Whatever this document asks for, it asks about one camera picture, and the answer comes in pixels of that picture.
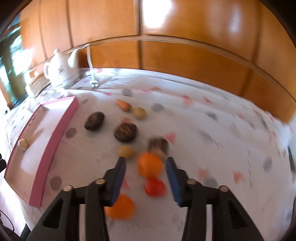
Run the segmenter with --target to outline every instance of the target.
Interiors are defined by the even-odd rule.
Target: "red tomato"
[[[165,193],[166,187],[162,180],[158,178],[148,179],[144,186],[145,192],[148,196],[158,197]]]

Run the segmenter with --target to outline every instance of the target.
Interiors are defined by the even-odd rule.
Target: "black cable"
[[[7,215],[6,215],[4,212],[1,211],[1,209],[0,209],[0,212],[3,213],[3,214],[5,215],[5,217],[10,221],[10,219],[7,217]],[[13,233],[13,232],[15,231],[15,227],[13,226],[13,224],[12,224],[11,221],[10,221],[10,223],[11,223],[11,225],[12,225],[13,230],[12,230],[9,234],[11,234],[11,233]]]

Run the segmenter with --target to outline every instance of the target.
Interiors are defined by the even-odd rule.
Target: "carrot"
[[[130,110],[132,110],[131,104],[128,102],[124,102],[122,100],[116,100],[116,104],[124,111],[124,112],[128,112]]]

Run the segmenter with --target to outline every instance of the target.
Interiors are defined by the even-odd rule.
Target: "orange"
[[[163,171],[163,162],[159,156],[144,152],[138,157],[137,168],[141,176],[153,178]]]
[[[119,194],[112,207],[105,207],[105,213],[109,218],[125,220],[130,219],[135,212],[133,201],[126,195]]]

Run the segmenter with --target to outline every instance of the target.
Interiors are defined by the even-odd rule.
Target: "pink box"
[[[78,109],[76,97],[41,104],[33,113],[18,140],[29,148],[23,152],[15,143],[4,178],[28,204],[40,207],[47,173],[59,141]]]

